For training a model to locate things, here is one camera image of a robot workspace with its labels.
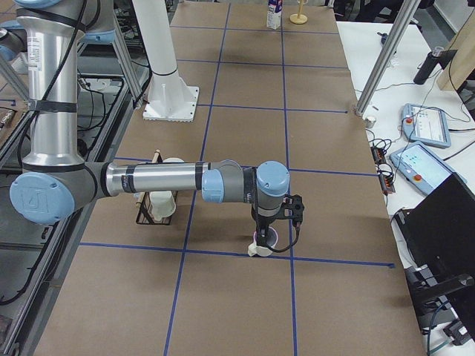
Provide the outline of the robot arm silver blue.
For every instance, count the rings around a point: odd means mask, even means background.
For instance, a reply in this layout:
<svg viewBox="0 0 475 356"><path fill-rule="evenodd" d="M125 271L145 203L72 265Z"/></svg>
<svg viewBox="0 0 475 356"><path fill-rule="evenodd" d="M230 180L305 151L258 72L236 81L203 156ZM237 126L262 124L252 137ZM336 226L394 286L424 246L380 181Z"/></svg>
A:
<svg viewBox="0 0 475 356"><path fill-rule="evenodd" d="M10 62L27 52L27 33L16 20L1 23L1 57Z"/></svg>
<svg viewBox="0 0 475 356"><path fill-rule="evenodd" d="M221 162L116 165L125 126L84 159L77 148L77 45L97 36L115 38L112 1L19 1L19 24L27 35L30 152L10 186L10 201L27 220L52 225L105 197L121 193L199 191L207 202L244 202L252 207L258 248L275 251L272 228L298 208L288 195L290 175L276 161L243 168Z"/></svg>

